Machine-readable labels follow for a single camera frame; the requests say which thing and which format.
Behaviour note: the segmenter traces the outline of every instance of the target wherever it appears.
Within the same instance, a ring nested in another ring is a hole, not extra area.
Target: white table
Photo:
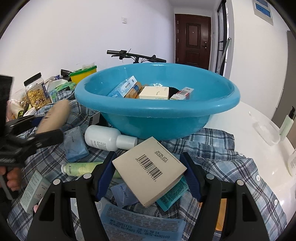
[[[205,127],[234,135],[235,150],[253,158],[259,175],[277,196],[289,223],[296,211],[296,177],[291,177],[287,169],[287,160],[294,148],[287,138],[277,145],[269,146],[254,129],[255,121],[249,112],[257,121],[271,122],[261,112],[240,102],[229,111],[213,115]]]

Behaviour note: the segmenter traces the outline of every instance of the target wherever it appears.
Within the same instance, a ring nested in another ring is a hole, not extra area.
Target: yellow container
[[[95,65],[95,66],[88,68],[88,69],[84,69],[84,70],[79,69],[79,70],[74,71],[73,73],[70,74],[72,82],[78,84],[85,77],[95,73],[96,68],[97,68],[97,66]]]

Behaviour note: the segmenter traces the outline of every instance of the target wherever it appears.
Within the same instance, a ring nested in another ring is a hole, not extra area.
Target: green tube
[[[62,173],[67,174],[72,177],[80,177],[86,173],[92,173],[96,165],[102,164],[103,161],[100,162],[76,162],[76,163],[68,163],[64,164],[61,167]],[[113,178],[121,178],[118,171],[115,170]]]

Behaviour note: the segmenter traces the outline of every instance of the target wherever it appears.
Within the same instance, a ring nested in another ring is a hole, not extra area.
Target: plastic jar
[[[43,106],[52,103],[52,100],[45,88],[41,73],[38,73],[30,79],[27,79],[24,82],[24,85],[28,99],[31,102],[31,106],[35,107],[36,110],[39,110]]]

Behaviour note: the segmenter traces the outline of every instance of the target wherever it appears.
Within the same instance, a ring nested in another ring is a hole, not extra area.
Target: brown wooden door
[[[209,69],[211,18],[176,14],[176,63]]]

